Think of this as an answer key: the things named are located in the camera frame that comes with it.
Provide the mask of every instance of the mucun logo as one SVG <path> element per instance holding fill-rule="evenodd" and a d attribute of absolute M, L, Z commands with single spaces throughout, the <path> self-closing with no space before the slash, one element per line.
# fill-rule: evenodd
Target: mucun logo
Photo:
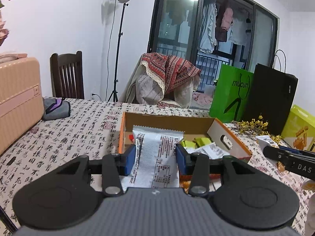
<path fill-rule="evenodd" d="M 248 88 L 248 83 L 241 82 L 241 81 L 233 81 L 232 86 L 237 86 L 241 88 Z"/>

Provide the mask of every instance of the window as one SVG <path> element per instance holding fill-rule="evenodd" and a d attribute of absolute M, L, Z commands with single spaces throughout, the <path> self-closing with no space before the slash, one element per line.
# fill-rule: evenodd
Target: window
<path fill-rule="evenodd" d="M 217 38 L 210 22 L 217 27 L 220 7 L 223 12 L 227 7 L 233 10 L 233 24 Z M 209 16 L 214 11 L 215 20 Z M 195 64 L 201 69 L 202 92 L 218 78 L 222 64 L 251 72 L 258 63 L 271 66 L 277 25 L 276 17 L 249 0 L 155 0 L 148 52 L 180 56 Z"/>

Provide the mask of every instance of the white snack packet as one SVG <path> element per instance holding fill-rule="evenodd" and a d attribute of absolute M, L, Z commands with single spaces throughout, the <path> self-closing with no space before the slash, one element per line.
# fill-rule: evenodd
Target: white snack packet
<path fill-rule="evenodd" d="M 179 187 L 175 147 L 184 132 L 133 127 L 136 157 L 129 176 L 121 176 L 122 188 Z"/>
<path fill-rule="evenodd" d="M 201 153 L 205 154 L 209 157 L 209 159 L 221 159 L 224 155 L 230 155 L 227 151 L 224 151 L 220 147 L 218 147 L 214 142 L 209 145 L 204 145 L 197 149 L 187 148 L 186 151 L 189 154 L 192 153 Z"/>
<path fill-rule="evenodd" d="M 279 146 L 277 145 L 277 143 L 275 141 L 273 141 L 270 136 L 268 135 L 264 135 L 264 136 L 256 136 L 256 139 L 258 141 L 259 147 L 262 151 L 264 151 L 264 148 L 266 146 L 272 146 L 272 147 L 276 147 L 279 148 Z M 270 161 L 271 164 L 273 164 L 274 166 L 277 167 L 277 161 L 275 160 L 271 160 L 269 158 L 267 158 L 267 160 Z"/>

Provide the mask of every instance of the wall outlet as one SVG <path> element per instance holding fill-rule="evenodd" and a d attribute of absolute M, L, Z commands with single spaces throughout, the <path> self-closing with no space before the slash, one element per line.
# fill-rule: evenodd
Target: wall outlet
<path fill-rule="evenodd" d="M 95 93 L 91 93 L 91 99 L 92 100 L 102 101 L 100 96 L 98 94 L 95 94 Z"/>

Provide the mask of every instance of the orange cardboard box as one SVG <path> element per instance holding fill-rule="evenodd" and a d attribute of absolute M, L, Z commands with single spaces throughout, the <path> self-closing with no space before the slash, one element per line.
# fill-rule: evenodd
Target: orange cardboard box
<path fill-rule="evenodd" d="M 251 151 L 218 119 L 130 112 L 125 112 L 122 115 L 118 148 L 120 154 L 133 144 L 129 135 L 132 134 L 134 125 L 184 131 L 185 139 L 190 141 L 196 137 L 210 137 L 220 148 L 236 158 L 248 162 L 252 156 Z M 225 142 L 225 137 L 229 139 L 232 146 Z"/>

